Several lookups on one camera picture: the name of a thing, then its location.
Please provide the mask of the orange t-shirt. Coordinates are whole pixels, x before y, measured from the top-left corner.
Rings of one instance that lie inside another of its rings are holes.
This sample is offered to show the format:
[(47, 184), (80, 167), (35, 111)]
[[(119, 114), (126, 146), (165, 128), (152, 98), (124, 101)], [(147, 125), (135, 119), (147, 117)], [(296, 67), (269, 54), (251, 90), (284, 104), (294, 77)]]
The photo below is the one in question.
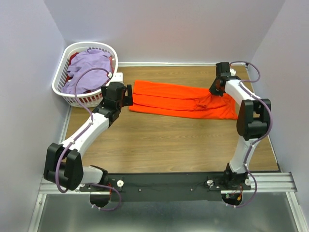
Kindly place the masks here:
[(236, 102), (228, 94), (212, 95), (207, 88), (138, 80), (132, 112), (194, 119), (236, 120)]

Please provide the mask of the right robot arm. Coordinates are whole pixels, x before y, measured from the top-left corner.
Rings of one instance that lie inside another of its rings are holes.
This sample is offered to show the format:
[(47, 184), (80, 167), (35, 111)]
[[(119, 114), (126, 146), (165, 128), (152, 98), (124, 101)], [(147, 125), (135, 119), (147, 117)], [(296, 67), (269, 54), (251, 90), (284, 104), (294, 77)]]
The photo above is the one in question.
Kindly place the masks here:
[(220, 180), (224, 188), (235, 189), (245, 183), (254, 150), (272, 129), (271, 101), (250, 91), (244, 84), (245, 80), (232, 74), (229, 62), (216, 63), (215, 67), (216, 77), (210, 93), (220, 97), (229, 94), (239, 105), (236, 123), (239, 141)]

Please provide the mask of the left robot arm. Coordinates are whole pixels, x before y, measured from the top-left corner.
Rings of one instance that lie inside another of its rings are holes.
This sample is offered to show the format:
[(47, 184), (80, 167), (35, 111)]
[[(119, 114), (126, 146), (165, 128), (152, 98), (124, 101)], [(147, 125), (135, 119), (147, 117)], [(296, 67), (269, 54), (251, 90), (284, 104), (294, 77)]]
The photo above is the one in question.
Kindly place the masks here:
[(90, 145), (119, 117), (125, 106), (133, 105), (132, 86), (111, 82), (101, 88), (103, 100), (90, 112), (88, 120), (68, 139), (49, 145), (43, 177), (55, 183), (61, 193), (90, 184), (101, 191), (107, 185), (107, 171), (100, 167), (85, 167), (82, 157)]

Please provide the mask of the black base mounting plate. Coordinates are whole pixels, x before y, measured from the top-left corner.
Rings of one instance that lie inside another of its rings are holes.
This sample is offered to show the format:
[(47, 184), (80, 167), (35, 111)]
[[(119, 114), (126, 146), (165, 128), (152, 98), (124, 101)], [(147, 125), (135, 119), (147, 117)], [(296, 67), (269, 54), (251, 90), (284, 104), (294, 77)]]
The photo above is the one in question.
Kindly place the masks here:
[(108, 174), (107, 188), (83, 184), (81, 192), (90, 192), (92, 203), (113, 202), (171, 202), (237, 200), (244, 190), (251, 189), (247, 174), (224, 172)]

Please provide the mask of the aluminium frame rail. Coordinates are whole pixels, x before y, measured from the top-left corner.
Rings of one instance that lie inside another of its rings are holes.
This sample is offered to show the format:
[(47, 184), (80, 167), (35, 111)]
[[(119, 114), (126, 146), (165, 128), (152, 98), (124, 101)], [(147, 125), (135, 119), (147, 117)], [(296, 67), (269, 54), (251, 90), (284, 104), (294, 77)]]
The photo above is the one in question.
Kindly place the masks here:
[(42, 180), (31, 232), (306, 232), (291, 173), (254, 172), (237, 200), (92, 203), (90, 192), (60, 193)]

